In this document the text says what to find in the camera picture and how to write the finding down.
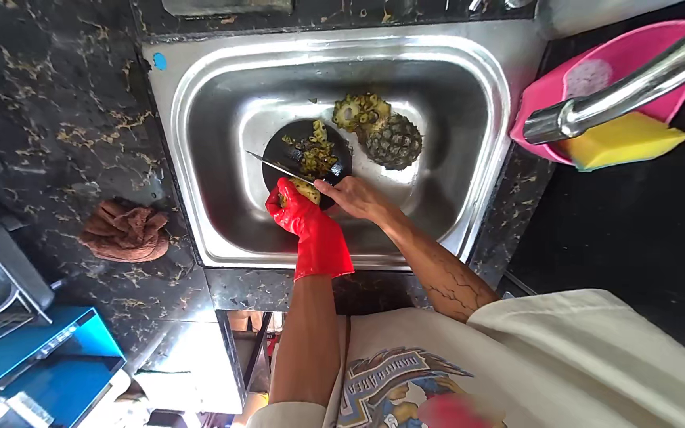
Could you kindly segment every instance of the printed graphic on shirt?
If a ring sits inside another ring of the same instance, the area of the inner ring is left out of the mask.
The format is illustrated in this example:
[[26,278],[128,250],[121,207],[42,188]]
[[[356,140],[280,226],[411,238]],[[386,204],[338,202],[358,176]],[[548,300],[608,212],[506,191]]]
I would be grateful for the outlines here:
[[[346,371],[337,426],[422,428],[417,410],[425,400],[457,393],[464,394],[472,403],[479,401],[475,394],[465,394],[449,375],[473,377],[461,367],[421,348],[382,350],[370,359],[352,361]],[[408,398],[415,394],[423,397],[419,403]],[[493,428],[505,426],[503,411],[483,413],[486,414],[482,419]]]

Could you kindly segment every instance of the forearm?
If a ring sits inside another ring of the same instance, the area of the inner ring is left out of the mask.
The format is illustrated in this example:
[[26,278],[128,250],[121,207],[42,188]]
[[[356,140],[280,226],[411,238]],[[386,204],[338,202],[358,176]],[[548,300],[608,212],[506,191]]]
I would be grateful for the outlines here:
[[327,406],[340,364],[337,313],[328,275],[295,281],[276,355],[269,403]]
[[391,210],[377,224],[404,255],[435,311],[464,323],[478,308],[498,300],[485,281],[400,210]]

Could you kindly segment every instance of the sink rim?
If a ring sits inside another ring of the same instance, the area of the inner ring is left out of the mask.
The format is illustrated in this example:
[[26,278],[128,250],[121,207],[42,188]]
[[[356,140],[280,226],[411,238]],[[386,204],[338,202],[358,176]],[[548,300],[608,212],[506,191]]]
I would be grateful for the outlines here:
[[[149,77],[155,90],[174,170],[179,176],[177,182],[184,208],[189,214],[187,219],[195,247],[203,264],[215,268],[293,268],[296,257],[294,254],[253,253],[244,250],[227,241],[210,223],[202,199],[196,196],[199,195],[200,186],[186,136],[189,112],[199,89],[217,75],[239,69],[348,62],[351,60],[350,55],[339,53],[361,49],[362,44],[368,44],[363,48],[369,51],[384,52],[394,46],[403,48],[403,51],[396,55],[370,52],[366,55],[357,55],[355,59],[430,59],[449,62],[471,73],[483,90],[488,106],[488,118],[471,185],[458,214],[458,220],[439,239],[444,247],[466,262],[509,147],[510,140],[506,136],[506,131],[509,128],[512,110],[509,83],[503,67],[485,46],[467,36],[467,33],[471,33],[467,28],[478,24],[485,23],[263,34],[144,46],[143,55],[146,58],[150,59],[157,52],[165,52],[168,64],[175,64],[176,69],[173,72],[153,70],[150,71]],[[266,54],[283,54],[285,57],[268,62],[261,60],[260,56]],[[248,62],[247,64],[252,66],[245,67],[244,59],[248,57],[258,60]],[[172,89],[173,85],[168,84],[167,89],[161,91],[161,86],[165,87],[161,82],[164,73],[169,74],[166,76],[168,81],[171,80],[171,73],[174,74],[174,78],[178,74],[175,88]],[[404,258],[399,255],[353,254],[352,258],[359,269],[410,269]]]

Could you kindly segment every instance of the sink basin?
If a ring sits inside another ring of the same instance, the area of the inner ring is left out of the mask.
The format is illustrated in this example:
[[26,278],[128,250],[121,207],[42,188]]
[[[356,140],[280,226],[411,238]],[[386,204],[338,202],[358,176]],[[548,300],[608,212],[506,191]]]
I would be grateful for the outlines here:
[[[157,64],[149,79],[203,264],[294,267],[297,238],[269,216],[261,165],[244,151],[262,153],[296,120],[335,127],[334,102],[362,92],[408,117],[424,135],[423,152],[404,170],[385,170],[355,134],[340,130],[353,150],[353,175],[466,261],[509,149],[519,94],[544,45],[530,21],[491,21],[144,46]],[[357,268],[408,269],[375,225],[337,206],[327,213],[342,226]]]

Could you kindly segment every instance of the black plate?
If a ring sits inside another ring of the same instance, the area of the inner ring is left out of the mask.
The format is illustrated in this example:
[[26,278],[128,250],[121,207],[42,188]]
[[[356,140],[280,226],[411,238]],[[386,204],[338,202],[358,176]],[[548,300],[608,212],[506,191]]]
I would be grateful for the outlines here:
[[[297,122],[288,123],[274,134],[263,152],[263,158],[269,162],[279,162],[282,166],[300,175],[300,157],[302,151],[295,147],[281,141],[283,136],[290,136],[292,139],[300,140],[308,138],[314,134],[314,120],[303,119]],[[332,155],[337,158],[337,163],[332,166],[332,169],[321,177],[333,186],[349,176],[353,170],[353,161],[348,141],[341,136],[337,130],[332,126],[325,124],[327,128],[327,141],[333,144]],[[269,165],[263,165],[263,182],[266,183],[266,188],[271,191],[280,177],[287,177],[281,171],[271,168]],[[319,207],[321,209],[329,209],[335,202],[332,198],[321,195]]]

